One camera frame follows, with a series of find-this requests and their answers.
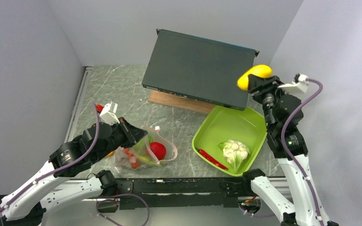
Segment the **yellow bell pepper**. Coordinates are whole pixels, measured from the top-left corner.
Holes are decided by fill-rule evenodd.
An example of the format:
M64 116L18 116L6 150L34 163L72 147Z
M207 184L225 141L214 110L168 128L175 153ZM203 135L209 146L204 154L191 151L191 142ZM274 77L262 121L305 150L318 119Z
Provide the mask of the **yellow bell pepper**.
M257 86L257 82L268 79L271 76L272 69L268 65L255 65L237 80L237 87L244 91L250 91Z

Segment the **clear zip top bag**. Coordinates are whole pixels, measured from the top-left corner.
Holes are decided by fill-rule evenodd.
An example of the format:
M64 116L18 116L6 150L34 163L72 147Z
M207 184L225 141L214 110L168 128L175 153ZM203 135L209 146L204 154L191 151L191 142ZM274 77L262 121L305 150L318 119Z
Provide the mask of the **clear zip top bag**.
M151 158L152 160L154 160L156 163L161 163L162 166L164 166L165 164L175 160L178 157L178 150L177 150L176 146L172 142L164 139L159 134L159 131L160 131L159 127L151 128L148 126L142 126L142 129L146 130L148 132L148 135L152 136L153 142L159 142L159 143L163 144L166 147L167 153L163 160L158 160L156 158L156 156L151 152L149 145L147 145L145 154L137 154L134 149L135 146L129 148L130 152L132 154L134 154L137 158L139 156L148 157L148 158ZM113 158L115 161L115 166L132 169L131 164L127 158L127 155L124 153L124 149L125 148L119 147L116 150L114 150ZM137 169L133 169L133 170L141 170L141 169L150 168L150 167L154 167L154 166L145 164L140 161L140 166Z

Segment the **red tomato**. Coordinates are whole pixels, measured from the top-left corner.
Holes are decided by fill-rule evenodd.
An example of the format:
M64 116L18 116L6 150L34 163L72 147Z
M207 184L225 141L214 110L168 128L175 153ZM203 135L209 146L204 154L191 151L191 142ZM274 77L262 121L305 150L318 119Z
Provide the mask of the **red tomato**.
M151 152L156 156L158 160L163 160L166 156L166 147L159 142L152 142L149 144Z

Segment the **green celery stalks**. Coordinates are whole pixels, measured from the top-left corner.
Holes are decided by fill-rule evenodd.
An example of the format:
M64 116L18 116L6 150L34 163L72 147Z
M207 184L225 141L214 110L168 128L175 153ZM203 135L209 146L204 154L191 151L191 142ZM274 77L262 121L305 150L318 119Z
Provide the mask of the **green celery stalks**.
M148 165L151 165L151 166L162 166L161 163L156 163L154 160L152 160L151 158L148 158L148 157L144 157L144 156L139 156L138 159L145 163L145 164L148 164Z

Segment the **green cabbage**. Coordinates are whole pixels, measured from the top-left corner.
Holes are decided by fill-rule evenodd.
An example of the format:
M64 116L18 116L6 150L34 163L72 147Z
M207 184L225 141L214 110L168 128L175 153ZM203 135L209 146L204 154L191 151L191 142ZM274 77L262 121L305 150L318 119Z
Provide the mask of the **green cabbage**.
M137 154L145 154L147 145L153 142L151 135L146 135L142 140L140 140L134 147Z

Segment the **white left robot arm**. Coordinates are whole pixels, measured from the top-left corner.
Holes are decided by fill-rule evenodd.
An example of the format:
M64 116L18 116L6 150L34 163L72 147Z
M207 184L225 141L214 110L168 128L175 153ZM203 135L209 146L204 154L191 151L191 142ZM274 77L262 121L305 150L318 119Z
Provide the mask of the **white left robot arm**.
M38 226L44 215L72 203L100 195L112 197L117 185L109 170L71 188L58 192L54 189L117 148L133 147L147 134L123 117L109 124L97 121L72 141L62 144L17 190L0 195L0 226Z

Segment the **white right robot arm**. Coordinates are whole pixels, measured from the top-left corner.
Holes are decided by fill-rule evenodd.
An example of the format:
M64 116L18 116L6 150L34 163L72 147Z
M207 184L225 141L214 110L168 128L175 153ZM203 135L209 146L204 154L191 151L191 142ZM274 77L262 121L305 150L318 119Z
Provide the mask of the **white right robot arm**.
M292 199L288 200L261 170L244 173L241 190L256 194L271 209L282 226L333 226L323 208L311 175L308 149L297 125L303 118L302 108L308 100L291 94L296 88L306 92L313 79L297 74L285 84L277 76L247 75L247 83L238 83L262 105L269 147L287 180Z

